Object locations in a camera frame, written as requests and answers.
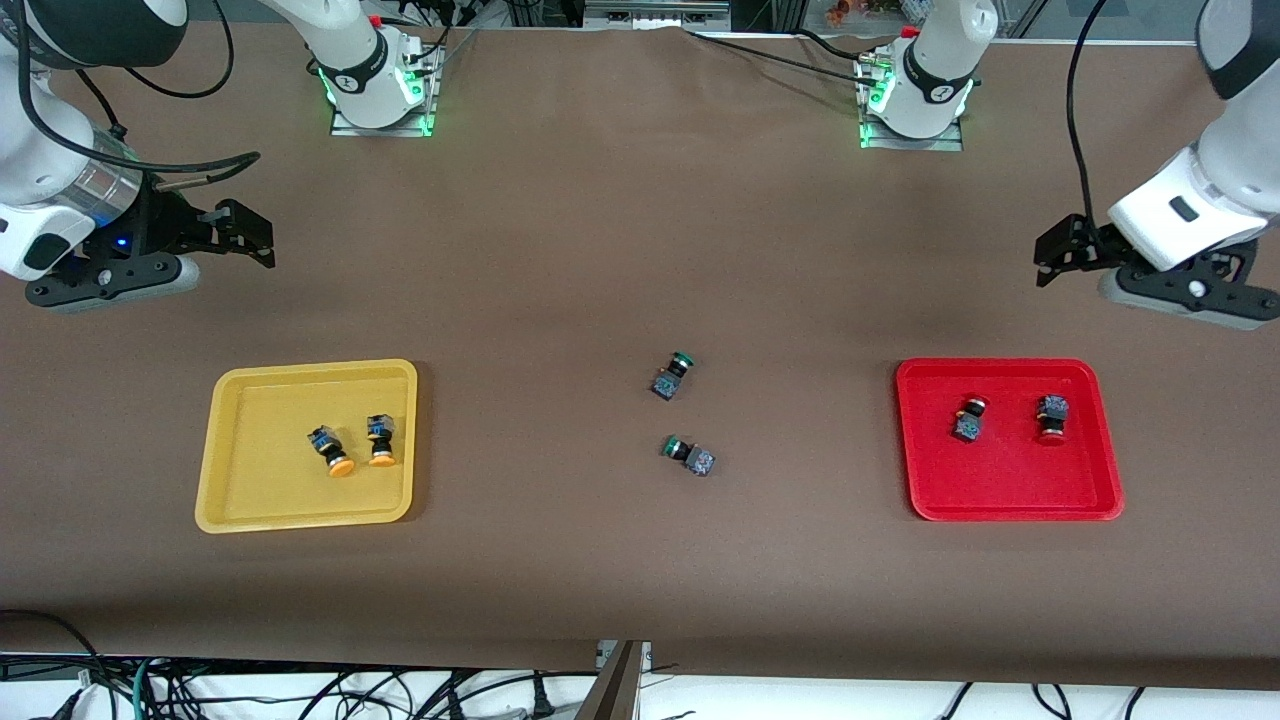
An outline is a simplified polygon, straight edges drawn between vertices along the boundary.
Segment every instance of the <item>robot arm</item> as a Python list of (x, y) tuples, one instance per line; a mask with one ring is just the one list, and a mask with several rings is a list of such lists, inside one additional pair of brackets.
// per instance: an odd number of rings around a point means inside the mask
[(904, 137), (942, 135), (964, 111), (973, 72), (998, 26), (991, 0), (937, 0), (919, 36), (888, 46), (892, 72), (868, 111)]
[[(358, 0), (262, 1), (303, 36), (330, 101), (353, 126), (380, 128), (424, 102), (421, 41), (376, 28)], [(205, 213), (160, 190), (205, 181), (161, 186), (150, 170), (174, 167), (137, 163), (49, 90), (50, 69), (163, 64), (186, 27), (186, 0), (0, 0), (9, 41), (0, 44), (0, 270), (28, 281), (32, 304), (78, 311), (191, 290), (200, 273), (184, 255), (195, 251), (274, 266), (269, 222), (233, 200)], [(36, 127), (15, 101), (23, 92), (45, 131), (72, 147)]]
[(1208, 0), (1197, 47), (1222, 115), (1112, 205), (1114, 224), (1071, 215), (1042, 236), (1037, 284), (1107, 269), (1108, 300), (1253, 329), (1280, 316), (1280, 295), (1245, 283), (1280, 218), (1280, 5)]

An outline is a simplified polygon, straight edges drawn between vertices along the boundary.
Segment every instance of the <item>yellow tray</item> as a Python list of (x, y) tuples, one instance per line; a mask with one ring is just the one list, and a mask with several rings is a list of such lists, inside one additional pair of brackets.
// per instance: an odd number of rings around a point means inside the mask
[[(396, 465), (371, 468), (365, 419), (396, 421)], [(404, 360), (247, 368), (214, 387), (196, 524), (246, 533), (390, 523), (413, 500), (417, 370)], [(356, 469), (330, 478), (307, 433), (329, 425)]]

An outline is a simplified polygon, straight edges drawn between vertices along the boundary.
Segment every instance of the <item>red tray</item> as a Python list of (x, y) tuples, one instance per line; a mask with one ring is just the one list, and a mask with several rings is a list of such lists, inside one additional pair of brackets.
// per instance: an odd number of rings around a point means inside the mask
[[(1036, 402), (1070, 404), (1066, 442), (1036, 442)], [(982, 436), (951, 437), (965, 397), (987, 400)], [(1093, 370), (1079, 360), (916, 357), (897, 368), (906, 484), (927, 520), (1114, 520), (1124, 510)]]

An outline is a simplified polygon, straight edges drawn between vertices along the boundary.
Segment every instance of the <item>brown table surface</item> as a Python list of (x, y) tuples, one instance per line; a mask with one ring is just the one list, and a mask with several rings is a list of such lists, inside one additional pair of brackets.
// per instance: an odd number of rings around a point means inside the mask
[[(0, 282), (3, 605), (119, 653), (582, 667), (640, 637), (685, 673), (1280, 687), (1280, 331), (1036, 288), (1080, 208), (1069, 46), (993, 46), (965, 151), (904, 154), (858, 149), (847, 83), (678, 31), (484, 32), (436, 137), (330, 138), (298, 36), (234, 29), (207, 100), (93, 74), (143, 158), (264, 152), (188, 197), (270, 218), (279, 266), (209, 256), (195, 292), (78, 316)], [(152, 78), (216, 77), (220, 31), (189, 35)], [(1078, 95), (1100, 211), (1221, 108), (1189, 47), (1091, 47)], [(673, 350), (699, 365), (664, 404)], [(913, 514), (892, 372), (975, 355), (1093, 365), (1120, 519)], [(201, 533), (219, 375), (370, 357), (434, 386), (410, 516)]]

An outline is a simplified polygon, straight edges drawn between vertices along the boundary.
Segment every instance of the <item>metal bracket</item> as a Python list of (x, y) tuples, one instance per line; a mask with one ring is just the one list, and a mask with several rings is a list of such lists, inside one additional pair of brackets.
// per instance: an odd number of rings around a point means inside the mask
[[(640, 641), (614, 641), (604, 656), (604, 669), (591, 683), (582, 707), (573, 720), (634, 720), (636, 696), (640, 692), (640, 674), (646, 662), (648, 643)], [(596, 651), (596, 657), (603, 650)]]

